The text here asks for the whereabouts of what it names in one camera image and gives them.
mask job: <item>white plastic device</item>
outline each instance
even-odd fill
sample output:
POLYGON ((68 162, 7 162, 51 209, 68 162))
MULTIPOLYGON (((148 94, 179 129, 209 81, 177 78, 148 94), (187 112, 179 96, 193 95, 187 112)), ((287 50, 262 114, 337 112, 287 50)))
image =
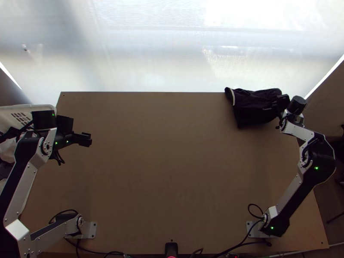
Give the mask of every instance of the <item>white plastic device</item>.
POLYGON ((54 110, 56 107, 52 105, 13 105, 0 107, 0 135, 6 133, 12 126, 21 129, 32 120, 32 111, 54 110))

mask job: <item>wooden table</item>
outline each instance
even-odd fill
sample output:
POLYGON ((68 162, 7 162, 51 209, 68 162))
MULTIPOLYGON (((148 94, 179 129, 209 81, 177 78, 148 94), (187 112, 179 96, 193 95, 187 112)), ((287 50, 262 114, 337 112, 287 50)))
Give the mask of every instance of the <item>wooden table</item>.
MULTIPOLYGON (((82 242, 92 250, 161 254, 173 240, 180 253, 223 251, 246 235, 247 205, 274 205, 297 172, 296 139, 277 120, 237 129, 221 93, 63 92, 57 109, 93 144, 65 148, 65 165, 39 171, 22 221, 34 231, 76 209, 98 223, 82 242)), ((237 252, 328 248, 313 192, 271 242, 237 252)), ((75 248, 61 241, 50 251, 75 248)))

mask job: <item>white curtain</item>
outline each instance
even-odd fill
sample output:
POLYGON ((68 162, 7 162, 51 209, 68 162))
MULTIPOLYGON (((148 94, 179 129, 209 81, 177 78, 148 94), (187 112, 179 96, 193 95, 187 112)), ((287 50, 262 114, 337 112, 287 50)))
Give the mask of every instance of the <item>white curtain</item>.
POLYGON ((0 62, 35 104, 61 91, 306 96, 344 54, 339 0, 0 0, 0 62))

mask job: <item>wall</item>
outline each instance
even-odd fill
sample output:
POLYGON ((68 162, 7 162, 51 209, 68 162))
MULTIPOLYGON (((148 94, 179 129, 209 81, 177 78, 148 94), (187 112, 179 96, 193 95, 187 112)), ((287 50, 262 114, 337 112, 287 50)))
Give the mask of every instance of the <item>wall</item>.
POLYGON ((307 99, 306 127, 326 136, 342 136, 344 123, 344 62, 307 99))
POLYGON ((0 106, 16 104, 31 104, 31 101, 0 68, 0 106))

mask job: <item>robotic arm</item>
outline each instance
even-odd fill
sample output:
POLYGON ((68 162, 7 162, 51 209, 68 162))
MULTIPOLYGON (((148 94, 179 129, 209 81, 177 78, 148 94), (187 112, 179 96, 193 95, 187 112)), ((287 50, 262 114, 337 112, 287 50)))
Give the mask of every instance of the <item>robotic arm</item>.
POLYGON ((31 113, 32 122, 24 126, 26 132, 14 152, 15 164, 0 194, 0 253, 4 257, 34 258, 64 237, 94 238, 96 232, 96 223, 84 221, 77 213, 59 214, 55 222, 33 233, 19 220, 38 169, 48 159, 61 157, 61 148, 92 143, 90 134, 72 131, 72 118, 56 116, 54 110, 31 113))
POLYGON ((306 196, 317 185, 325 182, 336 169, 335 154, 325 136, 306 129, 302 111, 306 101, 295 96, 280 116, 281 133, 298 139, 300 161, 298 173, 275 206, 263 215, 260 231, 263 235, 281 237, 289 227, 289 219, 306 196))

